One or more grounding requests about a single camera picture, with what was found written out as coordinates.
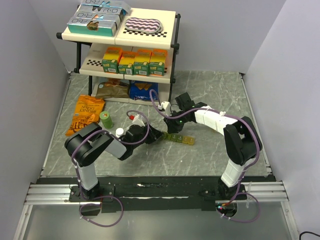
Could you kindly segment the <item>dark white-capped pill bottle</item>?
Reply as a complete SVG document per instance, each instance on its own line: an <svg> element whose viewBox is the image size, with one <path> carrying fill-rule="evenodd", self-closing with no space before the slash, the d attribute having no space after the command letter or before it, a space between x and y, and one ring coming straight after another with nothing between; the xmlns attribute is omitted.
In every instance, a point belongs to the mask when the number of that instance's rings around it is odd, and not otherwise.
<svg viewBox="0 0 320 240"><path fill-rule="evenodd" d="M125 130L124 130L123 128L121 128L121 127L117 128L117 129L115 130L115 136L116 136L117 138L120 138L120 137L123 136L124 134L125 134Z"/></svg>

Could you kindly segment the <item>green weekly pill organizer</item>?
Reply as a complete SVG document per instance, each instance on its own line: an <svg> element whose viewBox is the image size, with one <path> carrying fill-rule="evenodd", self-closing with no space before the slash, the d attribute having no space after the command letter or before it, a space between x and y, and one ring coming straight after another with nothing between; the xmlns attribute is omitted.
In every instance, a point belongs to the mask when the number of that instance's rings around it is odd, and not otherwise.
<svg viewBox="0 0 320 240"><path fill-rule="evenodd" d="M163 132L162 139L166 141L181 143L185 145L191 145L193 146L195 144L195 138L191 136L184 136L180 134L175 133L167 133Z"/></svg>

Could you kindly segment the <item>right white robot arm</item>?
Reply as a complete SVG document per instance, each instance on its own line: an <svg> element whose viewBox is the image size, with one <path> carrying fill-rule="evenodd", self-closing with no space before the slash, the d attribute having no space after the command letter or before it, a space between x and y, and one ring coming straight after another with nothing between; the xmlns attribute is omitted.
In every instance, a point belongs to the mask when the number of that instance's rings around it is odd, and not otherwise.
<svg viewBox="0 0 320 240"><path fill-rule="evenodd" d="M230 199L239 192L246 170L260 157L263 149L252 120L228 115L211 108L204 102L195 103L187 92L175 98L179 111L171 110L171 104L163 101L157 108L165 114L164 122L169 134L178 134L184 124L201 124L224 137L227 166L218 181L218 193L223 199Z"/></svg>

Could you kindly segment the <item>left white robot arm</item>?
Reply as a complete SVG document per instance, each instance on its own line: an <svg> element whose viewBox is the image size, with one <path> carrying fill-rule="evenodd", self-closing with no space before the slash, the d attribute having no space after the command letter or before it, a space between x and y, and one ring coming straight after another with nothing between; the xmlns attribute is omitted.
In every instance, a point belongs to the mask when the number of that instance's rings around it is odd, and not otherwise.
<svg viewBox="0 0 320 240"><path fill-rule="evenodd" d="M139 123L132 124L117 138L95 122L69 136L64 147L75 167L81 196L87 201L93 201L100 194L94 162L103 152L124 161L140 145L150 145L162 136L163 132L150 124Z"/></svg>

